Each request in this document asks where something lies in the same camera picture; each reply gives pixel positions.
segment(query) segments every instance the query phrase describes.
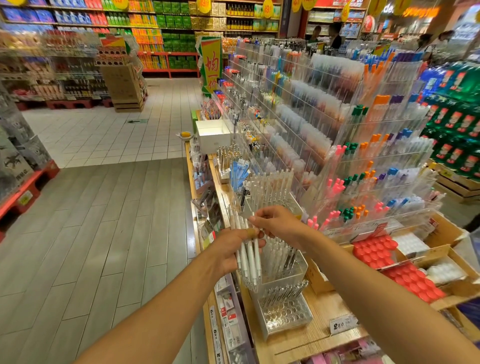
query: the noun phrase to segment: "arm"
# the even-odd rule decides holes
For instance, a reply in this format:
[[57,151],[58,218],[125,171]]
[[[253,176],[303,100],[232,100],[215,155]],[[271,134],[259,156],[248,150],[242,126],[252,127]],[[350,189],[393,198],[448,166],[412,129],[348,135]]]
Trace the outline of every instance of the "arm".
[[173,362],[217,281],[237,269],[234,252],[243,240],[257,235],[258,229],[220,234],[168,286],[100,338],[75,364]]
[[428,304],[285,208],[267,207],[256,215],[252,224],[307,252],[395,363],[480,363],[478,349]]

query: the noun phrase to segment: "tiled floor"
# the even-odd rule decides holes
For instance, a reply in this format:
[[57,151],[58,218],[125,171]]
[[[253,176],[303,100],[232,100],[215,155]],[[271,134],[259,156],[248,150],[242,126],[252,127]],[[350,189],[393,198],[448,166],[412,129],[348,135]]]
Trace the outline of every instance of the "tiled floor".
[[[0,244],[0,363],[71,363],[186,267],[192,224],[184,158],[63,169]],[[207,363],[202,313],[175,363]]]
[[[141,113],[113,108],[33,109],[23,115],[58,166],[80,167],[184,157],[180,131],[192,132],[202,94],[196,78],[148,79]],[[128,120],[148,119],[131,124]]]

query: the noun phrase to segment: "hand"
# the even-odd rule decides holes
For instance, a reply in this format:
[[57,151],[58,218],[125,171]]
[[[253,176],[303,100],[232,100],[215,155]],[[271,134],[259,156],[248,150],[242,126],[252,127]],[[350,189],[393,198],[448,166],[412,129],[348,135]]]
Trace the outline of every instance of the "hand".
[[260,239],[263,233],[259,229],[223,229],[215,237],[213,243],[209,245],[206,252],[210,252],[217,259],[217,267],[220,268],[220,277],[238,269],[235,253],[240,249],[244,240],[259,238],[258,247],[265,246],[265,240]]
[[300,249],[300,233],[307,226],[279,205],[261,208],[255,212],[255,216],[250,216],[248,221],[263,229],[270,237],[278,237],[297,249]]

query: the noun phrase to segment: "white box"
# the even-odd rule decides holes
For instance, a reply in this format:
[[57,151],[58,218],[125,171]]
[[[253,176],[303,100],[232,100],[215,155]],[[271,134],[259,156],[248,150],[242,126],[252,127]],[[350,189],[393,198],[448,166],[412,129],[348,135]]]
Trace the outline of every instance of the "white box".
[[231,145],[231,133],[223,120],[198,120],[197,130],[204,154],[213,154],[218,147]]

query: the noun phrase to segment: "wooden floor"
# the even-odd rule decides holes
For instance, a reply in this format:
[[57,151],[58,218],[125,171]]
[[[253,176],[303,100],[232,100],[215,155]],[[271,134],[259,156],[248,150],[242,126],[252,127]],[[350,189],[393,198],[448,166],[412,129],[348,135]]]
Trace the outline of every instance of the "wooden floor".
[[[0,363],[71,363],[194,258],[184,158],[61,170],[0,243]],[[176,363],[206,363],[203,317]]]

